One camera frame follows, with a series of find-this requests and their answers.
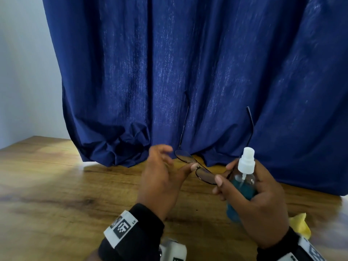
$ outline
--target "blue curtain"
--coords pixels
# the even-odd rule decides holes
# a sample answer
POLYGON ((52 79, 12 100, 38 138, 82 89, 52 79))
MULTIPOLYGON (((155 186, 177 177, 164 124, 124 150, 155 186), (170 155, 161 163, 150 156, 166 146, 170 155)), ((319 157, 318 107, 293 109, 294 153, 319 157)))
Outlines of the blue curtain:
POLYGON ((348 193, 348 0, 43 0, 83 161, 250 146, 284 183, 348 193))

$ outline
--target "yellow cloth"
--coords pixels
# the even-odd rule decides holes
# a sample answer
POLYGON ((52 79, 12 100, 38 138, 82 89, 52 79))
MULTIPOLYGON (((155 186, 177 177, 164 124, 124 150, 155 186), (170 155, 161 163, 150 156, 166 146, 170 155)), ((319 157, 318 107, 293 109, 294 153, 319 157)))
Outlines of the yellow cloth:
POLYGON ((310 229, 305 222, 306 213, 300 213, 294 217, 289 217, 290 227, 297 233, 300 233, 307 240, 311 236, 310 229))

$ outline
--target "sunglasses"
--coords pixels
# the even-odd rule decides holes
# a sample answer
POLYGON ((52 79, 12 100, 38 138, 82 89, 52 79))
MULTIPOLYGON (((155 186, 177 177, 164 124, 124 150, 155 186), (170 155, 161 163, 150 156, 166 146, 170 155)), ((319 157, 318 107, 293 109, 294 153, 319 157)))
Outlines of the sunglasses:
MULTIPOLYGON (((211 184, 211 185, 216 185, 216 182, 215 182, 215 175, 213 173, 211 173, 206 167, 204 167, 201 163, 199 163, 193 156, 191 156, 187 151, 185 150, 181 150, 181 141, 182 141, 182 135, 184 134, 184 130, 185 130, 185 124, 186 124, 186 119, 187 119, 187 115, 188 115, 188 112, 189 112, 189 102, 188 102, 188 108, 187 108, 187 112, 186 112, 186 116, 185 116, 185 122, 184 122, 184 127, 182 129, 182 133, 181 133, 181 136, 180 136, 180 144, 179 144, 179 149, 176 150, 174 152, 175 156, 185 162, 185 163, 198 163, 198 168, 196 169, 196 176, 204 181, 205 183, 208 183, 208 184, 211 184)), ((250 112, 250 108, 249 106, 246 107, 246 111, 248 113, 248 117, 249 117, 249 121, 250 121, 250 127, 251 127, 251 135, 249 137, 249 140, 246 144, 246 146, 249 146, 249 143, 250 143, 250 140, 251 140, 251 137, 253 136, 253 133, 254 133, 254 122, 253 122, 253 118, 251 116, 251 112, 250 112)), ((227 176, 227 179, 230 178, 231 174, 232 174, 233 170, 231 171, 231 173, 227 176)))

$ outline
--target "black sleeve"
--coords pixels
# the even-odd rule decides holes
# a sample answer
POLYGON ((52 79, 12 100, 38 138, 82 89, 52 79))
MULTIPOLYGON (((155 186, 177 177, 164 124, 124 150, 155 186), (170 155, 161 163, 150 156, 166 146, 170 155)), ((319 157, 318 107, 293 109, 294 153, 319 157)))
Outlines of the black sleeve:
POLYGON ((158 248, 164 229, 163 222, 142 204, 134 205, 129 212, 138 223, 115 249, 104 238, 98 249, 99 258, 102 261, 133 261, 133 258, 142 256, 143 260, 159 260, 158 248))
POLYGON ((299 235, 289 227, 279 243, 267 249, 258 248, 257 261, 277 261, 289 252, 294 253, 298 248, 299 238, 299 235))

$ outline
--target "white cap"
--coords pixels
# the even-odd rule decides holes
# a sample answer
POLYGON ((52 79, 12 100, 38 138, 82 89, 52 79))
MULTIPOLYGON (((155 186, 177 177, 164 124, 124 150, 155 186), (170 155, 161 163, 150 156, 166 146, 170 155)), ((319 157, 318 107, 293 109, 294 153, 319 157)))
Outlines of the white cap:
POLYGON ((254 160, 255 151, 252 148, 244 148, 243 155, 238 162, 238 170, 243 174, 245 179, 246 174, 253 174, 255 168, 254 160))

